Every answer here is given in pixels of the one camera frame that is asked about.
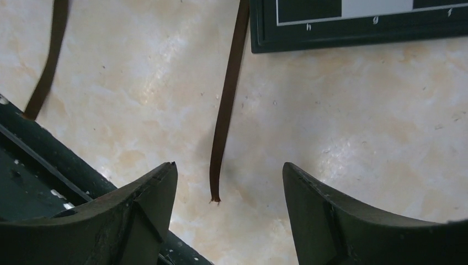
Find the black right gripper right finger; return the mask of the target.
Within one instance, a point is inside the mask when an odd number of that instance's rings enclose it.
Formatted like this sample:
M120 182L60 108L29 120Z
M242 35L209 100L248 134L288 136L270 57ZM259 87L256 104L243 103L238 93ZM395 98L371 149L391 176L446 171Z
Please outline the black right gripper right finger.
M466 264L467 221L394 214L346 195L297 165L283 185L300 264Z

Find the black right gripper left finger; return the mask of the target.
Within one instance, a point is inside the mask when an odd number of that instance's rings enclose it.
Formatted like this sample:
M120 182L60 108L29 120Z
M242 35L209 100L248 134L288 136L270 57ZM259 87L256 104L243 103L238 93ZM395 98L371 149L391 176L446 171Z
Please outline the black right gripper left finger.
M51 218L1 222L2 264L156 264L178 173L166 162Z

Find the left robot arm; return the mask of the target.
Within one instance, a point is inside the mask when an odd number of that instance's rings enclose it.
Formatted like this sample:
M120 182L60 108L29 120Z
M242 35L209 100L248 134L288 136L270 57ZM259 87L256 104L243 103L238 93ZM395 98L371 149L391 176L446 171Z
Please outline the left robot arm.
M208 264L170 232L177 165L115 187L1 98L2 264Z

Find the brown ribbon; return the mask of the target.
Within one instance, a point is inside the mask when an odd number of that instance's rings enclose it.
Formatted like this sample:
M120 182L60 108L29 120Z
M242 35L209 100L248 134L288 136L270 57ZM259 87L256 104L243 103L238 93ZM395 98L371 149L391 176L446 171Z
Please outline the brown ribbon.
M28 120L36 120L42 106L49 95L64 39L68 15L70 11L69 1L53 1L50 43L47 60L30 96L22 117ZM233 105L236 97L236 89L240 76L244 45L246 41L249 22L249 1L240 1L233 31L232 43L228 57L227 69L220 100L219 111L215 124L214 139L210 156L209 186L211 201L220 203L220 174L224 157L228 131L232 117Z

